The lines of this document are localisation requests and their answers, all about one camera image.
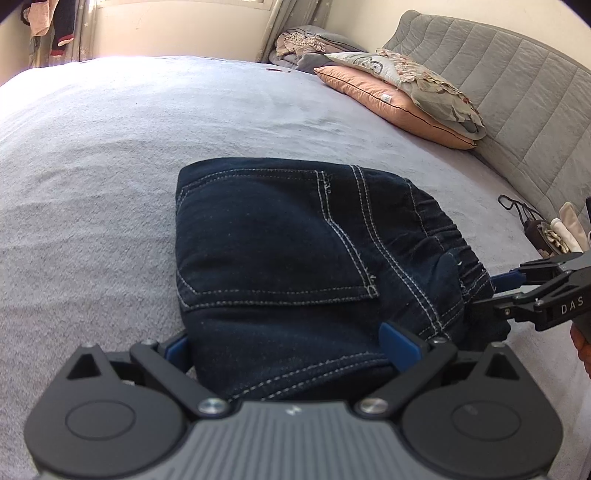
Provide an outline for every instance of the wall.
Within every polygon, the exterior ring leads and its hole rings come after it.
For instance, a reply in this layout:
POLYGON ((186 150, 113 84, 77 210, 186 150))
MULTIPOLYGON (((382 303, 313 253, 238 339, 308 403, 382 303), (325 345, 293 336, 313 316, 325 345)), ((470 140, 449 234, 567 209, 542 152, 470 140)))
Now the wall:
POLYGON ((394 35, 409 9, 507 28, 591 68, 591 28, 560 0, 333 0, 326 28, 372 51, 394 35))
POLYGON ((18 8, 0 24, 0 85, 29 65, 30 30, 20 12, 18 8))
POLYGON ((268 9, 202 1, 101 4, 93 56, 198 55, 256 59, 268 9))

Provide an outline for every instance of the bed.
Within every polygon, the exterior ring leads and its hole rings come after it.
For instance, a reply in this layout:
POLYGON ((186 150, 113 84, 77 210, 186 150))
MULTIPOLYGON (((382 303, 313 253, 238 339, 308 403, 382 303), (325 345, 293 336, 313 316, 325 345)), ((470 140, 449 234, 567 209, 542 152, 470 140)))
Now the bed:
MULTIPOLYGON (((519 197, 474 155, 414 137, 317 77, 196 57, 110 58, 29 70, 0 88, 0 479, 34 473, 22 426, 81 343, 123 349, 181 329, 174 190, 213 157, 359 164, 408 177, 491 274, 539 258, 519 197)), ((509 343, 563 423, 551 474, 585 478, 591 382, 568 325, 509 343)))

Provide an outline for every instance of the small bag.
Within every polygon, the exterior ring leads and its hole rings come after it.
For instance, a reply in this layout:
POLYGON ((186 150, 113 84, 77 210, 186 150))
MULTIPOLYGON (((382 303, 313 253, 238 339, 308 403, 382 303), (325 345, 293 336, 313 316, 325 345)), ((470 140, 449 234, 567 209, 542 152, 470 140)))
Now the small bag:
POLYGON ((569 248, 560 236, 550 228, 550 223, 540 212, 519 200, 509 198, 507 195, 499 195, 498 202, 507 211, 513 207, 517 209, 525 236, 542 258, 569 253, 569 248))

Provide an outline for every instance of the back pocket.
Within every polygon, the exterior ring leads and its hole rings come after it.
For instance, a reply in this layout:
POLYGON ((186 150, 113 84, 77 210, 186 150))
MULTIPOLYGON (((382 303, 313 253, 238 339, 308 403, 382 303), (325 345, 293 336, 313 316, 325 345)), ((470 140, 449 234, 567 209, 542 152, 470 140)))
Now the back pocket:
POLYGON ((378 296, 359 251, 330 215, 321 170, 245 168, 177 197, 177 287, 185 309, 308 305, 378 296))

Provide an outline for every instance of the human hand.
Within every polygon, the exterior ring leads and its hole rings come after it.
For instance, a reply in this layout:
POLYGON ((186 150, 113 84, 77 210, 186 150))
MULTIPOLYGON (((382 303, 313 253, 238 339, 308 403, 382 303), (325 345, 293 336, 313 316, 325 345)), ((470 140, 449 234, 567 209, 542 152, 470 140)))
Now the human hand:
POLYGON ((570 337, 579 353, 579 360, 584 363, 585 371, 589 378, 591 378, 591 345, 587 343, 587 340, 585 340, 585 337, 574 323, 570 326, 570 337))

